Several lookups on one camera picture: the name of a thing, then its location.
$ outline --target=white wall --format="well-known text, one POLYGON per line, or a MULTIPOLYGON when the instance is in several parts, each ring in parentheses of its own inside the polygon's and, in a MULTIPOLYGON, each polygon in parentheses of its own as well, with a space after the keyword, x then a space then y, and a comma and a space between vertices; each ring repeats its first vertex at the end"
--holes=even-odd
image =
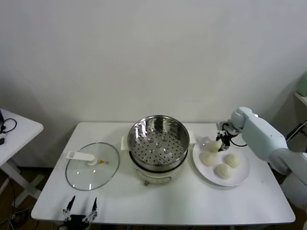
POLYGON ((15 160, 52 167, 80 121, 212 122, 238 106, 272 120, 307 70, 306 9, 304 0, 0 1, 0 107, 45 126, 15 160))

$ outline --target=steamed bun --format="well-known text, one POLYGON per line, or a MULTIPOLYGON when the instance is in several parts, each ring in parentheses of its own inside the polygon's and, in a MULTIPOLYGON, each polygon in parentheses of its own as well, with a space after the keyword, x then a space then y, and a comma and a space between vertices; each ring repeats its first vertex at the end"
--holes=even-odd
POLYGON ((207 166, 213 166, 216 164, 216 156, 214 153, 202 153, 201 155, 201 162, 207 166))
POLYGON ((237 155, 230 153, 225 157, 225 163, 228 164, 232 168, 236 168, 240 165, 241 160, 237 155))
POLYGON ((220 147, 221 147, 221 142, 220 141, 211 141, 209 143, 209 151, 210 152, 218 152, 220 147))
POLYGON ((216 174, 223 179, 229 179, 233 175, 232 168, 225 163, 219 164, 215 171, 216 174))

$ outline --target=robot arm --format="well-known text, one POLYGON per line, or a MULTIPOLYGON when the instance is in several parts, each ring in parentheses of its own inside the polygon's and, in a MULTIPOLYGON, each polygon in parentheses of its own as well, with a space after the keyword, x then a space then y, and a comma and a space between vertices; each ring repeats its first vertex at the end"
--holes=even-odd
POLYGON ((220 151, 227 150, 231 138, 241 133, 258 158, 269 162, 279 173, 295 173, 307 185, 307 154, 290 151, 284 136, 251 109, 240 107, 232 113, 230 120, 217 126, 217 139, 222 141, 220 151))

